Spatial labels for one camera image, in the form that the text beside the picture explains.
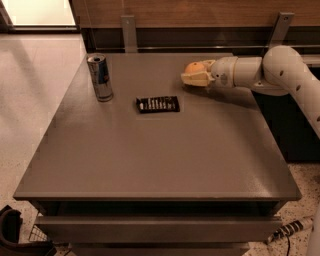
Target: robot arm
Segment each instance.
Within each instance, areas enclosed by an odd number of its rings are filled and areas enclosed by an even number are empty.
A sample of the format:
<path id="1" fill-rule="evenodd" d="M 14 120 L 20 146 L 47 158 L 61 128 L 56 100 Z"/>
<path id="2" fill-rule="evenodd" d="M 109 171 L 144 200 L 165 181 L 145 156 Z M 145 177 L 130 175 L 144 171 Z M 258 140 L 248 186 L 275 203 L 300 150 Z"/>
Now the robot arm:
<path id="1" fill-rule="evenodd" d="M 267 95 L 290 93 L 320 138 L 320 81 L 291 47 L 273 47 L 263 59 L 224 57 L 193 62 L 181 78 L 192 86 L 246 87 Z"/>

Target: floor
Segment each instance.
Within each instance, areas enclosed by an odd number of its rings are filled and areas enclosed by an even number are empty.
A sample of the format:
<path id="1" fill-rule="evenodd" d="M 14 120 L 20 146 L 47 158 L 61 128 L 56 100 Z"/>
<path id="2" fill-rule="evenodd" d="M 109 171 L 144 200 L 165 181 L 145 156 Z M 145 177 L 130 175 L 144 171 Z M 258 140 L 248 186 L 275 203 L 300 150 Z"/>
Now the floor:
<path id="1" fill-rule="evenodd" d="M 85 55 L 80 35 L 0 34 L 0 209 L 22 212 L 21 242 L 29 240 L 37 211 L 12 195 Z M 313 216 L 320 201 L 320 163 L 288 166 L 303 197 L 280 210 L 284 224 Z M 310 232 L 290 237 L 290 256 L 306 255 Z M 250 243 L 245 256 L 285 256 L 287 246 L 285 239 Z"/>

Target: table drawer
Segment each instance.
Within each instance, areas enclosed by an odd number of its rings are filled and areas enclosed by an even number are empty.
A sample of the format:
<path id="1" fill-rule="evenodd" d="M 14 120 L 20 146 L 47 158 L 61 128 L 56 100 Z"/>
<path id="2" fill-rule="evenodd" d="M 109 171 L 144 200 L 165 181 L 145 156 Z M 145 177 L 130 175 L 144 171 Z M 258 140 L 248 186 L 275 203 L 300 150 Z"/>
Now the table drawer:
<path id="1" fill-rule="evenodd" d="M 77 256 L 240 256 L 249 250 L 247 243 L 212 244 L 204 248 L 108 248 L 104 245 L 73 244 Z"/>
<path id="2" fill-rule="evenodd" d="M 44 216 L 35 224 L 52 240 L 68 243 L 212 243 L 265 241 L 277 217 Z"/>

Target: gray table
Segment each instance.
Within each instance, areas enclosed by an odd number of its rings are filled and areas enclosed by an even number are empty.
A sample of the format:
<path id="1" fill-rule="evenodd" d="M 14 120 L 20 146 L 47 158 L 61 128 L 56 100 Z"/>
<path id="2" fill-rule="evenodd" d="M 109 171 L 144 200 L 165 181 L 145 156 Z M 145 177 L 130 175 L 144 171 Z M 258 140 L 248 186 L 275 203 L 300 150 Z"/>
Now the gray table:
<path id="1" fill-rule="evenodd" d="M 186 64 L 221 56 L 108 55 L 107 103 L 84 60 L 14 197 L 78 255 L 240 255 L 266 239 L 301 194 L 251 92 L 180 80 Z M 137 111 L 136 97 L 166 95 L 181 112 Z"/>

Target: aluminum can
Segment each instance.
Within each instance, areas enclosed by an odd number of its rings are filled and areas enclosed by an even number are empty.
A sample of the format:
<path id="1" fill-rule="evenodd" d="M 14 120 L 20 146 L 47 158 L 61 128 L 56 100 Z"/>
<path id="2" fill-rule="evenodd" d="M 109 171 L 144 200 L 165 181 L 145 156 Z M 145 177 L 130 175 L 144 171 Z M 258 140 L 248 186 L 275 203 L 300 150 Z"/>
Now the aluminum can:
<path id="1" fill-rule="evenodd" d="M 106 57 L 103 54 L 88 56 L 87 63 L 97 100 L 111 100 L 113 97 L 113 92 L 110 85 Z"/>

